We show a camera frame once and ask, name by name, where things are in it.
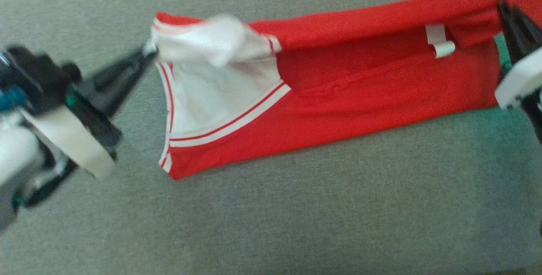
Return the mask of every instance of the red cloth with white edge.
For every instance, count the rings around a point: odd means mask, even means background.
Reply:
[[[242,24],[158,13],[160,165],[210,167],[493,107],[499,0],[408,0]],[[520,3],[540,21],[540,0]]]

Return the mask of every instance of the clothing tag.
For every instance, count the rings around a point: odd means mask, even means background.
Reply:
[[[102,179],[113,171],[115,162],[109,153],[68,107],[62,105],[40,117],[25,110],[21,113],[52,144],[96,178]]]
[[[435,48],[435,57],[448,56],[455,51],[455,43],[446,40],[444,25],[426,25],[427,43]]]

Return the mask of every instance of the blue component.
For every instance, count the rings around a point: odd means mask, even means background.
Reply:
[[[10,87],[0,92],[0,112],[23,107],[27,103],[27,95],[19,87]]]

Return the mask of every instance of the red garment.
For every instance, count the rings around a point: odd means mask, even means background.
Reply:
[[[408,0],[253,22],[249,24],[253,30],[277,38],[281,47],[277,68],[285,84],[275,90],[286,85],[292,90],[217,140],[178,147],[174,144],[187,139],[168,137],[161,165],[173,179],[180,179],[210,167],[493,107],[500,78],[493,40],[500,32],[498,1]],[[534,20],[542,20],[536,7],[540,0],[511,1],[521,3]],[[166,13],[158,13],[157,20],[173,26],[200,22]],[[445,25],[456,51],[436,59],[425,26],[438,23]],[[173,76],[166,68],[172,126],[177,106],[171,99]]]

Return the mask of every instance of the gray fabric surface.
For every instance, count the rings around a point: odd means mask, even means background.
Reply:
[[[0,0],[0,40],[85,73],[143,42],[156,11],[244,20],[397,0]],[[0,237],[0,274],[457,274],[542,262],[542,149],[526,117],[473,111],[212,169],[157,166],[149,72],[116,118],[107,180],[75,174]]]

